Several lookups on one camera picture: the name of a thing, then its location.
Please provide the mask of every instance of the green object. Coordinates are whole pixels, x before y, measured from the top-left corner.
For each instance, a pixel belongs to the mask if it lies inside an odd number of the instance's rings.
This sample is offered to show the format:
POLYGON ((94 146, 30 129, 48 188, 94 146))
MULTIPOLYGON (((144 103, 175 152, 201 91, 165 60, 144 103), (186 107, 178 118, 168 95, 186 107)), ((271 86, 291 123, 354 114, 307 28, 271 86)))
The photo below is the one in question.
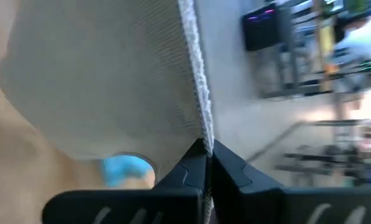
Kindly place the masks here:
POLYGON ((369 9, 370 1, 367 0, 344 0, 344 7, 351 14, 363 13, 369 9))
POLYGON ((344 187, 353 187, 354 186, 354 179, 353 178, 345 178, 344 180, 344 187))
POLYGON ((371 72, 371 62, 367 61, 359 65, 361 72, 371 72))
POLYGON ((321 9, 325 15, 330 15, 334 7, 334 1, 321 0, 321 9))

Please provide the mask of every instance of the metal bar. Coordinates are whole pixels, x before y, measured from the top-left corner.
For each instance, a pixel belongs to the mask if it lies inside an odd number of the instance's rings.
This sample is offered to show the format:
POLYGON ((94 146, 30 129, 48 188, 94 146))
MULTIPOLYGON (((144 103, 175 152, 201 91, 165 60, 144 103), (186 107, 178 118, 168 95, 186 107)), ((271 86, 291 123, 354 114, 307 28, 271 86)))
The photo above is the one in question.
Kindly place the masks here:
POLYGON ((291 7, 291 13, 297 13, 313 7, 312 0, 303 1, 301 3, 294 4, 291 7))
POLYGON ((299 153, 285 153, 283 156, 287 158, 299 159, 300 161, 321 161, 321 162, 340 163, 340 162, 335 161, 336 158, 334 156, 320 156, 320 155, 299 154, 299 153))
POLYGON ((303 4, 305 2, 305 4, 309 4, 308 2, 310 2, 312 0, 289 0, 285 3, 283 3, 283 5, 287 6, 287 7, 293 7, 293 6, 297 6, 299 4, 303 4))
MULTIPOLYGON (((333 110, 334 110, 334 115, 336 119, 338 120, 343 120, 345 118, 345 112, 344 112, 344 107, 343 103, 341 100, 342 93, 333 93, 332 94, 332 103, 333 103, 333 110)), ((339 142, 339 137, 337 136, 339 133, 343 133, 344 130, 336 128, 340 126, 333 126, 333 140, 334 143, 337 144, 339 142)))
POLYGON ((285 73, 283 72, 282 60, 280 59, 280 47, 281 44, 273 47, 273 59, 277 65, 278 89, 283 92, 285 91, 285 73))
POLYGON ((341 119, 341 120, 323 120, 323 121, 315 121, 311 124, 314 126, 357 126, 359 123, 363 121, 362 119, 341 119))
POLYGON ((286 131, 281 133, 278 137, 276 137, 273 141, 271 141, 269 144, 264 146, 261 150, 258 150, 256 153, 252 154, 248 159, 246 159, 246 162, 253 162, 256 159, 258 159, 260 156, 264 155, 269 150, 273 149, 274 146, 276 146, 278 143, 280 143, 282 140, 287 138, 289 135, 291 135, 294 131, 296 131, 299 127, 304 125, 305 123, 303 121, 299 121, 293 125, 291 125, 286 131))
POLYGON ((285 90, 285 91, 276 91, 273 93, 266 93, 263 95, 264 98, 273 98, 279 96, 291 96, 305 93, 317 93, 320 92, 320 85, 309 85, 309 86, 300 86, 296 90, 285 90))
POLYGON ((308 31, 314 31, 316 29, 316 26, 303 26, 296 29, 296 33, 300 32, 308 32, 308 31))
POLYGON ((276 165, 276 170, 290 171, 290 172, 305 172, 310 174, 320 174, 320 175, 331 175, 331 169, 324 168, 311 168, 311 167, 297 167, 291 165, 276 165))
POLYGON ((293 89, 297 90, 300 85, 300 73, 298 71, 297 62, 296 62, 296 44, 295 44, 295 31, 291 21, 291 9, 286 7, 283 9, 283 31, 284 35, 282 38, 288 48, 290 54, 290 66, 291 66, 291 75, 293 80, 293 89))
POLYGON ((300 17, 297 17, 297 18, 292 19, 291 20, 291 23, 292 24, 300 23, 300 22, 303 22, 303 21, 310 20, 313 17, 317 17, 317 16, 318 16, 318 13, 317 12, 312 12, 312 13, 309 13, 309 14, 307 14, 305 16, 300 16, 300 17))
MULTIPOLYGON (((313 7, 314 7, 314 12, 317 14, 317 15, 320 15, 322 13, 322 10, 321 10, 321 1, 320 0, 313 0, 313 7)), ((318 43, 318 52, 319 52, 319 62, 321 64, 321 68, 324 70, 324 71, 327 71, 326 69, 326 65, 324 63, 324 55, 323 55, 323 49, 322 49, 322 40, 321 40, 321 22, 322 22, 322 17, 317 17, 315 19, 316 21, 316 29, 315 29, 315 39, 318 43)), ((325 72, 325 76, 323 78, 323 82, 322 82, 322 90, 323 91, 329 91, 330 90, 330 83, 329 83, 329 80, 327 78, 328 74, 327 72, 325 72)))
POLYGON ((337 143, 355 143, 356 142, 354 140, 338 140, 338 139, 336 141, 337 141, 337 143))

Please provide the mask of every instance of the white mesh panel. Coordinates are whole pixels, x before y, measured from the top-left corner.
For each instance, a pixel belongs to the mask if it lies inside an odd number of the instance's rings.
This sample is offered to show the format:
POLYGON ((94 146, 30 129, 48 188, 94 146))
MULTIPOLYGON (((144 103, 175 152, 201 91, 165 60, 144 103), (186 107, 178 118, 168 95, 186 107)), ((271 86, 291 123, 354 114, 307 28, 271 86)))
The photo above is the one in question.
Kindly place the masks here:
POLYGON ((79 159, 140 154, 158 180, 201 134, 173 0, 26 0, 0 84, 62 151, 79 159))

